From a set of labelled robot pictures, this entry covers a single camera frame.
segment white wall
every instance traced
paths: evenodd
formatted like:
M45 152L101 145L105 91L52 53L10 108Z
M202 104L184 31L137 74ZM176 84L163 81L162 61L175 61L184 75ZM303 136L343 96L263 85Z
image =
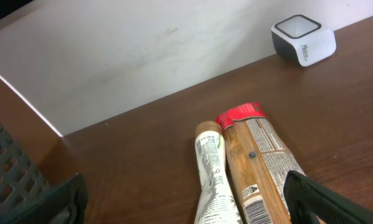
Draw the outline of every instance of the white wall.
M0 22L0 74L63 134L274 54L270 26L293 14L333 29L373 16L373 0L35 0L27 7L18 20Z

